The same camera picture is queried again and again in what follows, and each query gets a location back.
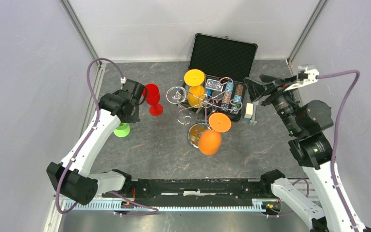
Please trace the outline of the red plastic wine glass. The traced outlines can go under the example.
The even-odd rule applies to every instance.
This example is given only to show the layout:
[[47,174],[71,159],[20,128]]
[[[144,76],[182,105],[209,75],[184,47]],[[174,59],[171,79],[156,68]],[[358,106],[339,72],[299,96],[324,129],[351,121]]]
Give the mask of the red plastic wine glass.
[[149,112],[152,116],[159,116],[163,113],[163,107],[159,104],[160,91],[157,85],[147,84],[143,90],[145,101],[150,105]]

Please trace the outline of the orange plastic wine glass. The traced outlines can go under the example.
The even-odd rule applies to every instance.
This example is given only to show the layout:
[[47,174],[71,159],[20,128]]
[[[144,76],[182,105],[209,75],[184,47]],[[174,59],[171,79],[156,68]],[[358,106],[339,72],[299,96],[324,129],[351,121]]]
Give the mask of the orange plastic wine glass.
[[222,133],[231,128],[231,120],[224,113],[213,113],[209,119],[209,129],[205,130],[198,141],[198,147],[202,154],[214,155],[221,146]]

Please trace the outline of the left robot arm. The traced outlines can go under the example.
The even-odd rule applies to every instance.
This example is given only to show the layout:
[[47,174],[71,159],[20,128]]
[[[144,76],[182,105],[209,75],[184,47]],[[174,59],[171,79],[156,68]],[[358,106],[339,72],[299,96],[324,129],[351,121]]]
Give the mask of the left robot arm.
[[128,79],[121,89],[102,96],[94,117],[77,144],[59,162],[51,162],[46,172],[56,191],[56,200],[65,196],[86,205],[100,194],[115,191],[121,197],[132,192],[132,183],[117,171],[90,174],[92,165],[109,136],[121,123],[136,123],[139,106],[147,94],[145,85]]

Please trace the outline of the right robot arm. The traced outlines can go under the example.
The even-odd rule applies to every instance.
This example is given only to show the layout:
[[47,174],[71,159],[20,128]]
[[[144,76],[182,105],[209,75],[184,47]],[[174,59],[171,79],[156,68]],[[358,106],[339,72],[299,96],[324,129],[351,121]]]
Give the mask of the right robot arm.
[[357,216],[337,172],[338,141],[330,143],[324,130],[339,129],[339,121],[331,117],[331,108],[323,101],[313,100],[300,106],[293,90],[316,83],[322,76],[316,70],[279,79],[261,75],[259,81],[245,78],[250,98],[261,105],[272,105],[292,140],[290,152],[305,171],[319,198],[320,205],[299,193],[279,171],[261,176],[260,192],[265,197],[276,196],[298,215],[312,232],[369,232]]

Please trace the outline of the yellow plastic wine glass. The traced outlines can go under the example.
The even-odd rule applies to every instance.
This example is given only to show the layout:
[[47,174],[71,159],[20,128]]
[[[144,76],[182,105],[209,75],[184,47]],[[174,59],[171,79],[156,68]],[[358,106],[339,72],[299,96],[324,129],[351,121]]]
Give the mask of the yellow plastic wine glass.
[[188,104],[194,108],[200,108],[204,101],[205,88],[205,73],[198,69],[191,69],[184,75],[184,81],[188,89]]

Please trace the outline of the clear wine glass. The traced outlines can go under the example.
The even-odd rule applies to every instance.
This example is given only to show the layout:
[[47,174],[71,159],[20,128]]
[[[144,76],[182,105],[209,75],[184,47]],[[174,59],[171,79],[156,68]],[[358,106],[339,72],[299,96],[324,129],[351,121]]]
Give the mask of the clear wine glass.
[[171,87],[166,92],[166,99],[171,104],[180,104],[186,100],[187,93],[183,87]]

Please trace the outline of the green plastic wine glass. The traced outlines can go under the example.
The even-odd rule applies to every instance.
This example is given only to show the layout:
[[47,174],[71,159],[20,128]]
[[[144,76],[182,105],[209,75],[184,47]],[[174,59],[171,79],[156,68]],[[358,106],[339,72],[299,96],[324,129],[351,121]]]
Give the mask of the green plastic wine glass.
[[119,138],[128,136],[130,133],[129,123],[120,123],[120,125],[114,130],[114,135]]

